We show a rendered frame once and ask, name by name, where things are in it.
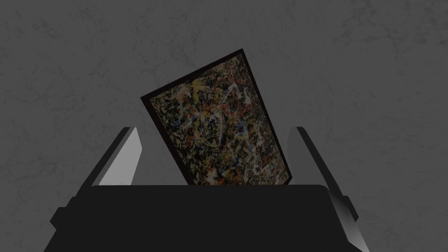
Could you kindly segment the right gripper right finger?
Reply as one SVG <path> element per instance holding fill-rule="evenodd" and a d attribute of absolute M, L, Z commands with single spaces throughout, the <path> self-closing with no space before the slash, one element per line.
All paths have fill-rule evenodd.
<path fill-rule="evenodd" d="M 287 156 L 294 184 L 321 185 L 341 196 L 342 192 L 329 168 L 303 127 L 291 127 Z"/>

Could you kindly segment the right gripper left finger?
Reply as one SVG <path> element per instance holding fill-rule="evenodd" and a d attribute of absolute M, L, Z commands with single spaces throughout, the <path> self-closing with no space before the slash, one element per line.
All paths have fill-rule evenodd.
<path fill-rule="evenodd" d="M 141 152 L 137 128 L 122 128 L 82 186 L 131 185 Z"/>

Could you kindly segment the black-framed abstract splatter painting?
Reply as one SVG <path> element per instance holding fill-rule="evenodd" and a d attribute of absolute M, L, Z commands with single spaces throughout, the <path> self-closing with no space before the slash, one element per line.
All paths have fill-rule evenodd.
<path fill-rule="evenodd" d="M 141 101 L 188 185 L 287 185 L 292 180 L 243 49 Z"/>

